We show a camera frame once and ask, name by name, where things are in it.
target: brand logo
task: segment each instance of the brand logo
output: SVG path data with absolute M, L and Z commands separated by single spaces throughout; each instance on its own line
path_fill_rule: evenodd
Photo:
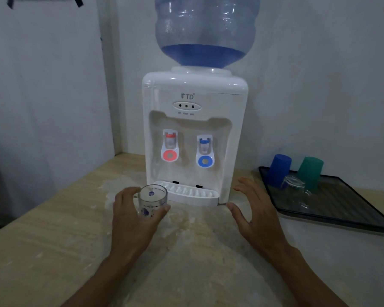
M 180 94 L 180 97 L 183 99 L 183 98 L 185 98 L 185 96 L 186 96 L 186 99 L 188 99 L 188 100 L 192 100 L 193 98 L 194 98 L 194 96 L 195 96 L 195 93 L 193 93 L 193 94 L 185 94 L 185 93 L 181 93 Z

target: dish tray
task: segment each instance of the dish tray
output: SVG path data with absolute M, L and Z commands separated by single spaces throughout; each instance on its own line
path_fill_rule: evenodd
M 268 167 L 259 167 L 263 181 L 268 170 Z M 311 211 L 304 211 L 300 205 L 293 206 L 283 200 L 278 188 L 263 183 L 271 202 L 282 214 L 384 233 L 384 215 L 339 177 L 320 176 L 318 189 L 307 202 Z

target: drip tray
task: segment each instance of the drip tray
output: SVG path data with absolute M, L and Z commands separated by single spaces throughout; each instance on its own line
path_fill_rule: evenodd
M 265 181 L 268 167 L 259 167 Z M 342 179 L 321 175 L 317 191 L 310 196 L 304 209 L 293 205 L 283 192 L 273 186 L 265 187 L 271 202 L 281 214 L 375 232 L 384 232 L 384 215 Z
M 219 201 L 219 194 L 217 191 L 166 181 L 156 181 L 154 184 L 164 186 L 168 191 L 168 200 L 177 203 L 213 207 L 217 206 Z

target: wooden table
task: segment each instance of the wooden table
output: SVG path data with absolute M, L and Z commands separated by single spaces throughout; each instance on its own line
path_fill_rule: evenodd
M 143 156 L 121 154 L 0 230 L 0 306 L 59 306 L 70 297 L 108 252 L 110 216 L 100 187 L 119 180 L 124 171 L 142 175 L 144 170 Z M 236 170 L 233 183 L 242 175 L 259 178 Z M 384 192 L 358 191 L 384 213 Z M 232 191 L 230 198 L 250 214 L 244 197 Z M 294 305 L 280 276 L 239 236 L 225 207 L 175 205 L 170 213 L 115 305 Z M 371 299 L 384 306 L 384 236 L 286 218 L 281 222 L 290 242 L 350 306 Z M 330 244 L 338 245 L 336 252 L 358 247 L 364 255 L 333 254 Z M 377 249 L 367 251 L 373 246 Z M 360 267 L 373 261 L 382 263 L 362 273 Z M 364 285 L 359 279 L 367 275 L 377 284 Z M 374 292 L 365 293 L 367 286 Z

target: hand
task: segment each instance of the hand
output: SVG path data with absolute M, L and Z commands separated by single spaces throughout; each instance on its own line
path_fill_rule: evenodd
M 270 197 L 252 180 L 239 178 L 242 184 L 233 189 L 244 193 L 252 210 L 252 220 L 247 222 L 242 212 L 234 203 L 227 203 L 232 216 L 239 227 L 240 234 L 269 262 L 289 243 L 280 226 L 277 211 Z
M 112 243 L 109 258 L 120 266 L 133 264 L 146 250 L 159 222 L 171 209 L 164 205 L 148 220 L 141 220 L 133 204 L 133 196 L 141 190 L 128 187 L 115 196 Z

